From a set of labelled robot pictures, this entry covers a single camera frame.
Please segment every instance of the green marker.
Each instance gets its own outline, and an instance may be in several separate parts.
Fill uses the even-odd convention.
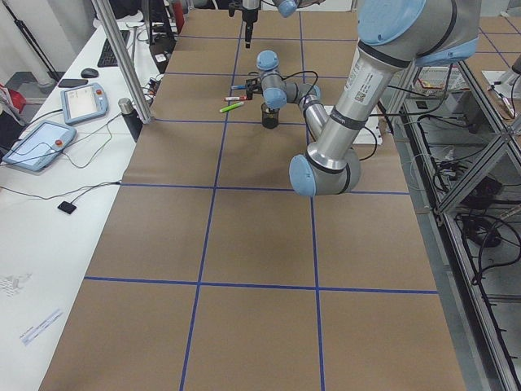
[[[244,102],[237,102],[237,103],[231,104],[230,106],[226,106],[225,108],[222,108],[221,110],[219,110],[219,112],[228,112],[230,110],[233,110],[234,108],[240,108],[243,105],[244,105]]]

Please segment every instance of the light blue joint cap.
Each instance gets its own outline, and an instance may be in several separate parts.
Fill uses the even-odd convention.
[[[262,92],[262,96],[264,96],[264,101],[269,108],[283,108],[286,106],[287,96],[280,88],[266,88]]]
[[[261,71],[271,71],[278,66],[277,53],[274,51],[262,51],[257,56],[257,68]]]
[[[422,14],[427,0],[366,0],[358,18],[358,36],[367,45],[392,42]]]
[[[462,43],[461,45],[451,47],[446,51],[439,51],[425,57],[416,59],[417,67],[434,67],[441,65],[450,65],[457,61],[463,61],[471,57],[478,49],[478,38],[472,41]]]
[[[291,159],[290,181],[293,190],[299,196],[314,197],[317,194],[317,184],[315,183],[313,170],[304,155],[297,155]]]
[[[296,11],[296,2],[293,0],[284,0],[278,5],[278,12],[282,17],[287,18],[290,15],[293,15],[293,12]]]
[[[317,96],[318,100],[322,99],[322,91],[320,90],[319,86],[315,86],[315,95]]]

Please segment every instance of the computer mouse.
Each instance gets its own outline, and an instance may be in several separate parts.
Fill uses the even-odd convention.
[[[84,70],[81,71],[81,77],[83,77],[85,79],[90,79],[92,77],[98,77],[98,76],[99,76],[99,72],[96,69],[85,68]]]

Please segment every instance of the keyboard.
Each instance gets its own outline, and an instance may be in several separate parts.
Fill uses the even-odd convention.
[[[130,31],[129,30],[120,30],[121,36],[123,37],[123,41],[125,45],[129,41]],[[108,39],[105,40],[103,44],[103,49],[101,50],[101,55],[98,60],[98,68],[103,67],[117,67],[117,59],[114,55],[114,51],[112,50],[112,46]]]

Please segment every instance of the cable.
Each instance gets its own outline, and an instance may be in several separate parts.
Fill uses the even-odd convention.
[[[401,88],[401,87],[397,87],[397,86],[387,86],[388,88],[392,88],[394,90],[399,90],[399,91],[404,91],[404,92],[409,92],[410,94],[414,94],[414,95],[418,95],[418,96],[422,96],[423,98],[428,98],[427,95],[425,94],[422,94],[420,92],[416,92],[416,91],[412,91],[412,90],[407,90],[406,88]]]
[[[91,190],[99,189],[100,187],[111,186],[111,185],[120,185],[120,184],[121,184],[121,180],[120,181],[115,181],[115,182],[102,182],[102,183],[99,183],[99,184],[97,184],[95,186],[90,187],[89,189],[85,190],[84,192],[82,192],[74,200],[72,200],[70,202],[70,204],[74,204],[77,200],[79,200],[82,196],[84,196],[86,193],[88,193]]]
[[[76,141],[76,143],[78,143],[78,142],[80,142],[80,141],[82,141],[82,140],[85,140],[86,138],[90,137],[92,134],[94,134],[94,133],[98,132],[99,130],[101,130],[103,127],[105,127],[105,126],[107,127],[107,131],[108,131],[108,134],[109,134],[108,140],[105,141],[105,143],[103,143],[103,144],[101,145],[101,147],[99,147],[99,148],[94,152],[94,154],[92,155],[92,157],[90,157],[89,161],[87,161],[84,165],[78,165],[78,164],[76,164],[74,161],[72,161],[71,157],[70,157],[67,153],[64,152],[65,148],[62,150],[61,153],[62,153],[65,157],[67,157],[68,161],[70,161],[70,163],[71,163],[74,167],[76,167],[77,169],[84,169],[84,168],[87,167],[90,163],[92,163],[92,160],[94,160],[94,158],[98,155],[98,153],[101,152],[101,151],[105,148],[105,146],[106,146],[106,145],[107,145],[107,144],[112,140],[112,132],[111,132],[111,129],[110,129],[110,127],[109,127],[108,125],[109,125],[112,121],[114,121],[114,120],[115,120],[118,116],[120,116],[120,115],[121,115],[121,113],[118,114],[117,116],[114,116],[114,117],[113,117],[109,122],[107,122],[107,123],[106,123],[104,126],[102,126],[101,128],[97,129],[95,132],[93,132],[93,133],[89,134],[88,136],[86,136],[86,137],[84,137],[84,138],[82,138],[82,139]]]
[[[360,161],[368,160],[371,157],[373,157],[373,155],[376,153],[376,149],[378,148],[378,138],[376,137],[376,134],[374,134],[374,132],[371,129],[369,129],[367,126],[364,126],[364,129],[368,130],[369,133],[371,133],[373,135],[374,147],[373,147],[373,151],[368,156],[364,157],[363,159],[360,159]]]
[[[425,112],[407,112],[406,114],[408,116],[421,116],[421,115],[424,115],[424,114],[429,114],[431,112],[435,112],[436,110],[438,110],[441,107],[441,105],[445,101],[445,98],[447,97],[447,91],[449,90],[449,80],[450,80],[450,75],[452,74],[452,71],[453,71],[453,66],[454,66],[454,64],[450,64],[450,66],[449,66],[449,71],[447,72],[447,78],[445,80],[445,88],[443,90],[443,95],[442,95],[438,105],[435,108],[432,108],[430,110],[426,110]],[[392,113],[392,114],[386,114],[386,115],[387,116],[404,116],[405,114]],[[370,116],[383,116],[383,115],[382,114],[371,114]]]
[[[74,193],[76,193],[78,191],[82,191],[83,189],[89,189],[88,191],[90,191],[90,190],[92,190],[94,188],[97,188],[97,187],[108,186],[110,184],[117,184],[117,183],[119,184],[120,182],[102,182],[102,183],[99,183],[97,185],[82,186],[82,187],[77,188],[76,190],[66,191],[64,193],[57,194],[57,195],[51,195],[49,197],[44,197],[44,196],[41,196],[41,195],[39,196],[39,195],[29,194],[29,193],[24,193],[22,191],[13,190],[13,189],[10,189],[9,187],[4,187],[4,186],[0,186],[0,189],[3,189],[5,191],[9,191],[11,193],[15,193],[15,194],[18,194],[18,195],[27,196],[27,197],[31,197],[31,198],[36,198],[38,200],[48,201],[48,200],[53,200],[54,198],[70,196],[71,194],[74,194]]]
[[[52,112],[46,112],[45,114],[41,114],[38,118],[35,118],[35,119],[31,120],[29,123],[27,123],[25,125],[25,128],[27,128],[28,126],[34,124],[36,121],[41,120],[44,116],[49,116],[50,114],[57,114],[57,113],[62,112],[62,111],[63,111],[62,108],[57,108],[56,110],[53,110]]]
[[[492,220],[495,220],[495,222],[492,224],[492,226],[488,229],[487,231],[487,234],[485,235],[484,239],[483,239],[483,243],[481,244],[481,246],[479,247],[479,253],[478,253],[478,272],[475,274],[474,278],[472,279],[472,283],[474,285],[478,284],[478,283],[481,283],[481,280],[483,279],[483,274],[485,271],[487,270],[491,270],[491,269],[494,269],[494,268],[497,268],[497,267],[503,267],[503,266],[510,266],[510,265],[513,265],[515,263],[517,263],[519,260],[521,260],[521,236],[519,235],[519,233],[512,227],[511,224],[501,220],[500,218],[498,217],[494,217],[494,216],[489,216],[489,215],[484,215],[482,217],[486,217],[486,218],[490,218]],[[484,252],[484,249],[485,249],[485,246],[486,246],[486,243],[487,243],[487,240],[488,238],[490,237],[490,235],[497,229],[499,228],[500,226],[505,226],[506,228],[508,228],[512,233],[514,233],[514,236],[515,238],[518,240],[518,244],[519,244],[519,252],[518,252],[518,256],[513,260],[513,261],[508,261],[508,262],[502,262],[502,263],[496,263],[496,264],[493,264],[493,265],[488,265],[488,266],[485,266],[483,267],[483,252]]]
[[[385,121],[387,122],[387,126],[389,126],[389,132],[391,134],[394,134],[394,128],[392,127],[391,118],[389,118],[389,116],[387,115],[387,109],[383,106],[383,103],[381,101],[378,101],[376,103],[376,106],[382,112],[383,118],[385,118]]]

